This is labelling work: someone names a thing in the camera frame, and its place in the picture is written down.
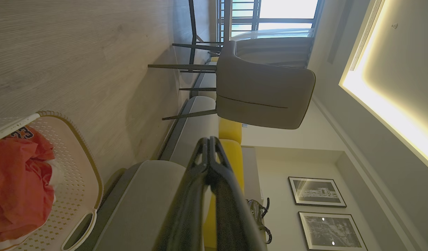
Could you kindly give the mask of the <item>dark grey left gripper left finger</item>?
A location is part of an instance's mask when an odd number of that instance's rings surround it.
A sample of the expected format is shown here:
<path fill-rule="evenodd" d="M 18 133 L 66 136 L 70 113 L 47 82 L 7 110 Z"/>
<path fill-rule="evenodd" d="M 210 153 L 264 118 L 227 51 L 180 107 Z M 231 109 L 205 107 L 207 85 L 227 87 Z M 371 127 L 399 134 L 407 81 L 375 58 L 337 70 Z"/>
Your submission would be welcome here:
<path fill-rule="evenodd" d="M 209 157 L 209 138 L 201 138 L 161 227 L 161 251 L 203 249 L 204 196 L 209 186 Z"/>

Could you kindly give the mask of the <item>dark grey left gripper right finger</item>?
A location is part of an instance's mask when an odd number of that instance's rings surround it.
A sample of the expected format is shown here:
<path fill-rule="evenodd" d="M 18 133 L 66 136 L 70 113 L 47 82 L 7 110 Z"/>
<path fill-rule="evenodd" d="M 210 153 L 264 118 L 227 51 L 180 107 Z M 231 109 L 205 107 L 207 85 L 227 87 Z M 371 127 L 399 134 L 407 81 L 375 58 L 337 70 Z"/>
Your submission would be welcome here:
<path fill-rule="evenodd" d="M 241 146 L 232 140 L 210 138 L 209 181 L 215 197 L 216 249 L 264 251 L 262 235 L 244 197 L 245 181 Z"/>

